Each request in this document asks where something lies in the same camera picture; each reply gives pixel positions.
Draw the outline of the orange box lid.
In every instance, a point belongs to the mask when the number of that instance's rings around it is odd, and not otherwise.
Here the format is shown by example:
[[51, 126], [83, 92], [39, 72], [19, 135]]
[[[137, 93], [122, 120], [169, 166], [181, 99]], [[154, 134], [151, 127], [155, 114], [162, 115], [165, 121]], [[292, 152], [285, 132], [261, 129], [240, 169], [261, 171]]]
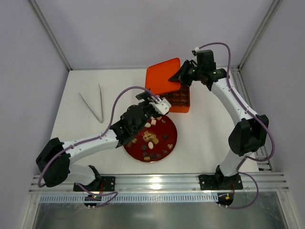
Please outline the orange box lid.
[[156, 95], [178, 91], [180, 83], [170, 82], [169, 79], [180, 69], [180, 59], [173, 58], [155, 65], [146, 70], [145, 88]]

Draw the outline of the orange chocolate box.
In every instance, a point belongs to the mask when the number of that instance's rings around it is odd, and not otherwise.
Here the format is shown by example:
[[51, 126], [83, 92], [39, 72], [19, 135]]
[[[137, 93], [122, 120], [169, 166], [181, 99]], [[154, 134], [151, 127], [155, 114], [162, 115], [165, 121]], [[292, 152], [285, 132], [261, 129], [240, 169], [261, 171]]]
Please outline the orange chocolate box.
[[190, 110], [190, 88], [181, 85], [180, 89], [174, 92], [160, 94], [165, 97], [172, 105], [170, 112], [172, 113], [188, 113]]

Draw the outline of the metal tongs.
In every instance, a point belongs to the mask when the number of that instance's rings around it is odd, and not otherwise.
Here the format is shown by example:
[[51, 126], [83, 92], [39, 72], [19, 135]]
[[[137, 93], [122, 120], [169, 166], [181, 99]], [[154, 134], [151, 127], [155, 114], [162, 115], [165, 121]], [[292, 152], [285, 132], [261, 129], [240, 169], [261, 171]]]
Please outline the metal tongs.
[[102, 88], [100, 84], [88, 85], [79, 94], [100, 124], [103, 123]]

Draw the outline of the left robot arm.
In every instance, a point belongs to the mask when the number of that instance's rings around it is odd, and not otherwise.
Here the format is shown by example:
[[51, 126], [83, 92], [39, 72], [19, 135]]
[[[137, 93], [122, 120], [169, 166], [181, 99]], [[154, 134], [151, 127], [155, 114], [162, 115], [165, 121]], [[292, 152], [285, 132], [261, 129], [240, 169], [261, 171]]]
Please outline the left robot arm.
[[74, 184], [74, 191], [82, 188], [97, 191], [102, 183], [98, 170], [92, 166], [80, 166], [76, 162], [98, 152], [116, 149], [130, 143], [144, 128], [151, 117], [157, 117], [155, 106], [160, 98], [144, 91], [136, 95], [140, 101], [131, 105], [118, 122], [110, 122], [106, 130], [91, 137], [62, 142], [59, 138], [51, 139], [39, 156], [36, 164], [41, 172], [39, 187], [55, 187], [64, 181]]

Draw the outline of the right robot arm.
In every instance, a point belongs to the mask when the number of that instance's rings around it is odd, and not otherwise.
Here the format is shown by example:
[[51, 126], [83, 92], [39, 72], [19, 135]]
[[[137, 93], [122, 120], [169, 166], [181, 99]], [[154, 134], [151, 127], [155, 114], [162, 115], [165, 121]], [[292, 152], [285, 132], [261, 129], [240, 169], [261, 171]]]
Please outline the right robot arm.
[[228, 71], [216, 68], [213, 51], [193, 51], [193, 55], [194, 58], [186, 60], [169, 81], [186, 86], [200, 81], [220, 100], [234, 123], [228, 137], [230, 150], [213, 175], [199, 176], [201, 190], [241, 189], [238, 171], [252, 153], [265, 145], [269, 119], [258, 115], [245, 102], [235, 90]]

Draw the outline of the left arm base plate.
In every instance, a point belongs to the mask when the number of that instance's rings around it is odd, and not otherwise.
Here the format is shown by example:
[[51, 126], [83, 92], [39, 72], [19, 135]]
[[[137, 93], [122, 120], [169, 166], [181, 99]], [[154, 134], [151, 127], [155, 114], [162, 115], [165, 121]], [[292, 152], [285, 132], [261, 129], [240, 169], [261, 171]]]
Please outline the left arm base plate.
[[101, 176], [100, 174], [77, 181], [73, 185], [73, 191], [81, 192], [83, 189], [77, 184], [81, 184], [87, 191], [90, 192], [112, 192], [115, 190], [115, 176]]

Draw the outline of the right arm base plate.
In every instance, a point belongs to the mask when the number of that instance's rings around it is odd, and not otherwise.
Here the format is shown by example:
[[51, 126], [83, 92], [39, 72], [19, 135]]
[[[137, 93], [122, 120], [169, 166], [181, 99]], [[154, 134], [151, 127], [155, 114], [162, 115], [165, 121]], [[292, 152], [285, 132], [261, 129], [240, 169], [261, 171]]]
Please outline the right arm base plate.
[[202, 174], [198, 178], [201, 190], [242, 190], [244, 188], [239, 174], [230, 177]]

